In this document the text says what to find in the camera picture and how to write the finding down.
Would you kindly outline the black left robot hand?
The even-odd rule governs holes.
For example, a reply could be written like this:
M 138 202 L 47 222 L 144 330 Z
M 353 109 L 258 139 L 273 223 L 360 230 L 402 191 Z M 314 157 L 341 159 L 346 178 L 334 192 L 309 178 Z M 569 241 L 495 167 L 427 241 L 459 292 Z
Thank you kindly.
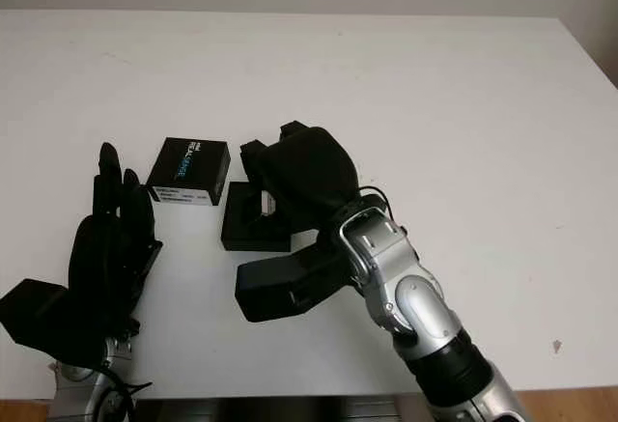
M 116 148 L 104 142 L 92 213 L 78 226 L 69 265 L 70 295 L 100 333 L 139 333 L 133 311 L 162 246 L 149 190 L 132 169 L 121 168 Z

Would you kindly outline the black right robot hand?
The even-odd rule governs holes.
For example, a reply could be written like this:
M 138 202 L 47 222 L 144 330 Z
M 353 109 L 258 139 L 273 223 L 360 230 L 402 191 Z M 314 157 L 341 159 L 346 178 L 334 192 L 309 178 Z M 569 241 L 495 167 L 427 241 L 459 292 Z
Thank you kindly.
M 293 234 L 322 227 L 360 196 L 351 157 L 323 127 L 287 123 L 269 146 L 259 140 L 241 145 L 240 158 L 248 180 L 274 198 L 275 212 Z

